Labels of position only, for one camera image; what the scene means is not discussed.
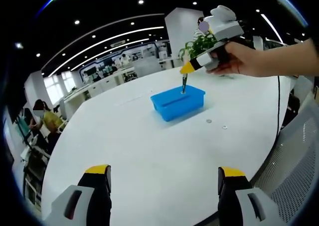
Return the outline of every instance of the window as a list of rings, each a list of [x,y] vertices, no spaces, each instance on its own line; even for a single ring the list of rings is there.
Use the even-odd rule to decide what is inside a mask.
[[[58,81],[58,77],[56,75],[45,78],[44,85],[52,104],[55,104],[64,96]]]
[[[73,87],[75,87],[75,83],[71,74],[71,71],[62,72],[62,79],[64,81],[65,88],[68,92],[70,92]]]

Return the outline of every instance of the green plant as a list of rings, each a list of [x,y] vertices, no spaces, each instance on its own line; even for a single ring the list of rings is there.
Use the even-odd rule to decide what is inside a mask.
[[[188,51],[190,59],[194,59],[198,55],[212,48],[217,40],[213,34],[200,35],[197,40],[186,42],[185,48],[178,53],[179,58],[183,61],[186,51]]]

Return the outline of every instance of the yellow shirt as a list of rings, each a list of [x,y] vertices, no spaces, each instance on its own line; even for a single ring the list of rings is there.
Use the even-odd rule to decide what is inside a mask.
[[[63,121],[52,111],[45,111],[43,116],[43,123],[45,124],[46,127],[50,121],[54,123],[56,128],[59,128],[63,124]]]

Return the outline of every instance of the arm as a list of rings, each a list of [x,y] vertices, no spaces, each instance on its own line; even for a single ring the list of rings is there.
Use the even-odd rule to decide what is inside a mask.
[[[260,60],[269,75],[319,75],[319,58],[312,40],[263,51]]]
[[[225,46],[231,60],[208,71],[214,74],[243,74],[256,77],[273,75],[319,75],[319,57],[312,40],[270,50],[254,50],[230,42]]]

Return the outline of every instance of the woman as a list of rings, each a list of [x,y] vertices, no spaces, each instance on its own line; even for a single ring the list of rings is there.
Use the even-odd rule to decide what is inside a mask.
[[[49,109],[47,104],[40,99],[35,102],[33,111],[36,112],[35,114],[40,117],[41,121],[39,124],[34,124],[34,120],[31,119],[30,128],[41,129],[42,125],[44,124],[45,127],[50,131],[50,134],[48,135],[48,152],[51,154],[56,142],[60,137],[58,130],[63,131],[65,125],[63,125],[63,121]]]

